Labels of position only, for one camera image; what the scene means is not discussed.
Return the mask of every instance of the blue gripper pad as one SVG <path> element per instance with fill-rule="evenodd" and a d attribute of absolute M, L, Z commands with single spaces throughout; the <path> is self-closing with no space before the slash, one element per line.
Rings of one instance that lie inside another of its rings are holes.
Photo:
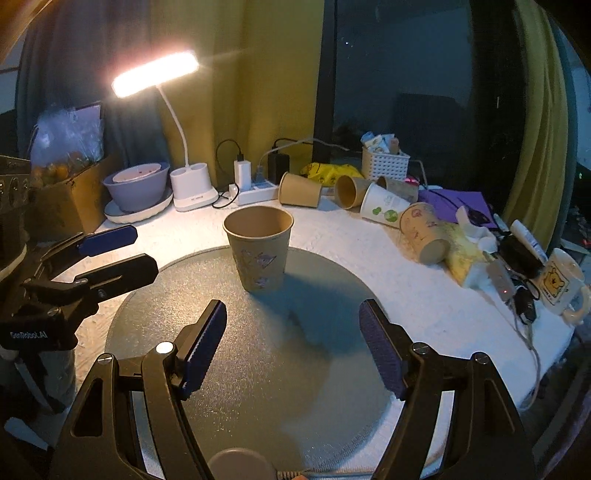
<path fill-rule="evenodd" d="M 220 302 L 209 316 L 209 321 L 203 333 L 198 338 L 185 361 L 183 380 L 179 388 L 179 393 L 183 400 L 186 400 L 191 393 L 201 388 L 209 365 L 212 363 L 213 356 L 216 353 L 217 346 L 222 340 L 227 323 L 228 314 L 226 312 L 226 306 Z"/>
<path fill-rule="evenodd" d="M 394 393 L 396 398 L 405 398 L 406 387 L 402 380 L 402 359 L 394 351 L 384 327 L 367 300 L 359 306 L 359 328 L 378 367 L 384 387 Z"/>
<path fill-rule="evenodd" d="M 83 257 L 96 257 L 121 247 L 133 245 L 137 239 L 138 231 L 135 227 L 125 225 L 87 236 L 78 247 L 78 252 Z"/>

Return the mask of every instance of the white mug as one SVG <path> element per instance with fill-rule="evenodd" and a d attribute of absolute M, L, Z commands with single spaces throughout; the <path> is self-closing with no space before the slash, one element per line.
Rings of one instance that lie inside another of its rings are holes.
<path fill-rule="evenodd" d="M 591 291 L 585 285 L 585 277 L 577 262 L 567 252 L 555 248 L 535 280 L 546 308 L 572 325 L 578 325 L 591 310 Z M 583 296 L 583 306 L 574 311 L 570 308 L 577 293 Z"/>

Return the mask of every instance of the screw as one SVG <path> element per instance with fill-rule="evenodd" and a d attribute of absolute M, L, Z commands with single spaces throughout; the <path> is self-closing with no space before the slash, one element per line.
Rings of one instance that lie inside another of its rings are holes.
<path fill-rule="evenodd" d="M 486 365 L 491 362 L 491 357 L 489 357 L 484 352 L 476 352 L 474 354 L 474 360 L 476 360 L 481 365 Z"/>
<path fill-rule="evenodd" d="M 111 360 L 113 360 L 113 355 L 111 355 L 110 353 L 103 353 L 102 355 L 99 355 L 99 357 L 96 359 L 96 361 L 101 365 L 110 364 Z"/>
<path fill-rule="evenodd" d="M 174 345 L 171 342 L 162 342 L 156 345 L 156 351 L 161 355 L 166 355 L 173 351 Z"/>
<path fill-rule="evenodd" d="M 427 354 L 430 349 L 431 349 L 431 347 L 429 347 L 424 342 L 415 342 L 415 343 L 413 343 L 413 352 L 415 352 L 415 353 L 417 353 L 419 355 L 425 355 L 425 354 Z"/>

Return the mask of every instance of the brown paper cup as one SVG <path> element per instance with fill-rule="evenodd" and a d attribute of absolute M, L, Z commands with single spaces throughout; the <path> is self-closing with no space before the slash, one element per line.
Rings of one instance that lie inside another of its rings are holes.
<path fill-rule="evenodd" d="M 242 208 L 226 217 L 228 235 L 244 290 L 276 290 L 283 284 L 294 218 L 285 210 L 263 205 Z"/>
<path fill-rule="evenodd" d="M 407 202 L 415 203 L 418 200 L 418 186 L 416 185 L 401 180 L 388 179 L 386 177 L 378 178 L 376 183 L 383 189 L 395 193 Z"/>
<path fill-rule="evenodd" d="M 424 265 L 439 263 L 449 252 L 447 234 L 428 203 L 408 207 L 400 217 L 400 229 Z"/>
<path fill-rule="evenodd" d="M 322 184 L 293 173 L 285 173 L 279 184 L 279 202 L 282 205 L 298 205 L 317 208 Z"/>
<path fill-rule="evenodd" d="M 336 204 L 345 210 L 361 205 L 370 185 L 369 180 L 348 175 L 340 176 L 335 183 Z"/>

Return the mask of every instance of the white plate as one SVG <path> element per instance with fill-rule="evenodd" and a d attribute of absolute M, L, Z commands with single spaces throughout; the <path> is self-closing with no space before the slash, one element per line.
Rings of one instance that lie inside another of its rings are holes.
<path fill-rule="evenodd" d="M 159 171 L 160 168 L 162 168 L 160 163 L 145 163 L 142 165 L 136 165 L 135 167 L 121 170 L 117 175 L 113 176 L 113 181 L 115 183 L 123 183 L 126 181 L 143 179 L 144 177 Z"/>
<path fill-rule="evenodd" d="M 164 195 L 162 195 L 162 201 L 157 203 L 153 207 L 146 208 L 141 212 L 125 213 L 122 212 L 117 204 L 111 200 L 105 207 L 105 216 L 113 223 L 135 223 L 147 220 L 154 215 L 158 215 L 162 210 L 169 206 L 173 199 L 173 191 L 171 188 L 166 187 Z"/>

